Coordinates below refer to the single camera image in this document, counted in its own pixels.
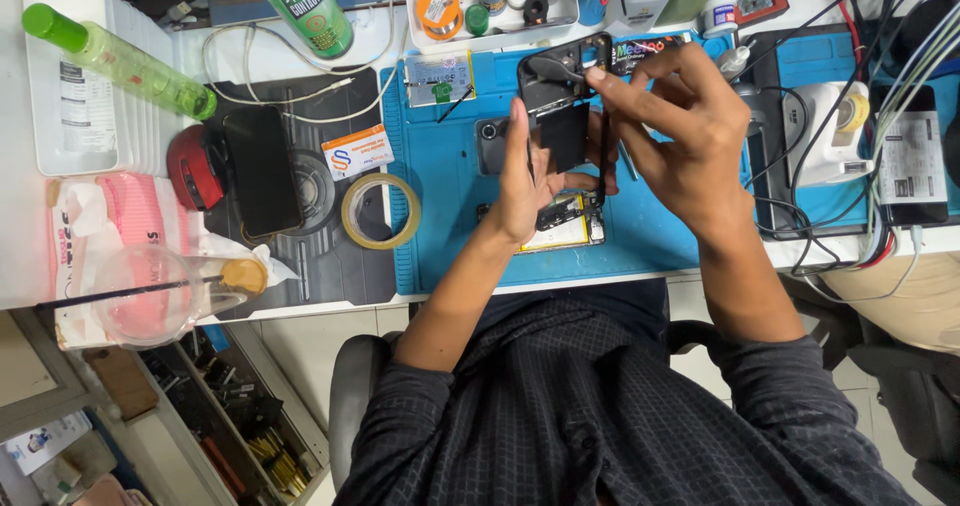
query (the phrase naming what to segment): camera lens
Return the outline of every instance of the camera lens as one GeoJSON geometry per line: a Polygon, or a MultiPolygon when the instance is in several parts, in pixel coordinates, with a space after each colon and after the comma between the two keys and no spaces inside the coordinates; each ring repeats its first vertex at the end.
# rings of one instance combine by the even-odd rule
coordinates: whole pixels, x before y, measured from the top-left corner
{"type": "Polygon", "coordinates": [[[492,123],[487,123],[483,127],[480,127],[480,136],[486,140],[494,140],[497,138],[497,126],[492,123]]]}

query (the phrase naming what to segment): blue silicone repair mat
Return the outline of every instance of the blue silicone repair mat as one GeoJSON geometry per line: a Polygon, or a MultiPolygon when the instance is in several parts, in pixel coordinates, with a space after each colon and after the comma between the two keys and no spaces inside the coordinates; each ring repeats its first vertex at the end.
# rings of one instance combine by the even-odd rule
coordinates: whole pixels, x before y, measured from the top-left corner
{"type": "MultiPolygon", "coordinates": [[[[706,48],[715,58],[730,46],[729,39],[713,39],[706,48]]],[[[443,123],[437,123],[437,119],[449,104],[408,106],[401,87],[402,63],[386,86],[383,122],[395,158],[388,171],[410,184],[423,213],[413,240],[393,252],[398,293],[431,292],[476,228],[477,206],[497,199],[498,177],[481,174],[477,163],[474,122],[508,114],[510,99],[517,95],[517,65],[534,52],[472,54],[477,97],[461,103],[443,123]]],[[[381,80],[386,81],[389,74],[390,70],[381,71],[381,80]]],[[[514,257],[500,279],[501,286],[665,272],[699,265],[697,242],[690,230],[666,210],[642,179],[630,180],[622,160],[617,165],[620,193],[608,196],[603,207],[606,242],[514,257]]],[[[749,164],[744,159],[741,165],[746,178],[749,164]]],[[[393,188],[390,213],[394,230],[401,228],[407,206],[403,194],[393,188]]]]}
{"type": "MultiPolygon", "coordinates": [[[[791,39],[776,49],[780,85],[796,88],[810,83],[845,82],[857,66],[853,44],[848,33],[811,35],[791,39]]],[[[878,78],[876,83],[893,83],[890,79],[878,78]]],[[[957,86],[960,75],[948,75],[927,84],[933,87],[936,97],[940,132],[945,133],[957,110],[957,86]]],[[[842,184],[823,187],[805,187],[797,190],[797,204],[810,217],[811,223],[840,215],[863,191],[866,178],[858,178],[842,184]]],[[[950,214],[960,213],[960,189],[950,178],[946,179],[947,208],[950,214]]],[[[867,201],[850,210],[834,226],[862,225],[867,220],[867,201]]]]}

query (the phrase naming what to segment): yellow tape roll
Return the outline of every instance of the yellow tape roll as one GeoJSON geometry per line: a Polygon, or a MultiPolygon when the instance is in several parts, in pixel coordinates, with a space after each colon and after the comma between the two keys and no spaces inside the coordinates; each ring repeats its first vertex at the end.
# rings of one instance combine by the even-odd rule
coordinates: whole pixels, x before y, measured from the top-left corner
{"type": "Polygon", "coordinates": [[[855,132],[867,123],[867,117],[870,116],[870,100],[866,96],[846,94],[843,105],[846,105],[849,110],[849,118],[846,121],[837,121],[837,132],[855,132]]]}
{"type": "Polygon", "coordinates": [[[393,174],[378,172],[367,174],[353,182],[353,185],[346,190],[346,194],[343,196],[340,215],[343,218],[343,228],[346,229],[346,233],[349,234],[354,242],[368,250],[391,250],[406,244],[414,237],[414,233],[417,232],[417,229],[420,227],[421,208],[417,195],[413,189],[410,189],[407,182],[393,174]],[[395,185],[403,191],[403,195],[407,198],[409,214],[407,215],[407,223],[403,225],[403,229],[400,230],[399,234],[393,236],[390,240],[377,242],[368,238],[363,231],[360,230],[360,224],[357,222],[357,210],[363,201],[364,194],[370,189],[383,184],[395,185]]]}

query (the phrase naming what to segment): red computer mouse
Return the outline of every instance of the red computer mouse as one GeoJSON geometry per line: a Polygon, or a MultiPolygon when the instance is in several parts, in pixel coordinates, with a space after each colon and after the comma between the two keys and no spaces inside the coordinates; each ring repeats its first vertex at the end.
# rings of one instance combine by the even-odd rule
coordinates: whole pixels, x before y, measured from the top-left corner
{"type": "Polygon", "coordinates": [[[167,150],[167,172],[180,203],[190,210],[209,210],[224,196],[226,150],[212,129],[190,125],[167,150]]]}

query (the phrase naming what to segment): orange solder spool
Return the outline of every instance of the orange solder spool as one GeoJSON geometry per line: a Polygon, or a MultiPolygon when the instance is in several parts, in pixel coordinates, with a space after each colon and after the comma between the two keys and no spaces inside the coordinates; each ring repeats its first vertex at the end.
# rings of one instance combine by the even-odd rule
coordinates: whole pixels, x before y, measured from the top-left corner
{"type": "Polygon", "coordinates": [[[416,0],[416,18],[427,37],[437,41],[450,39],[464,25],[460,0],[416,0]]]}

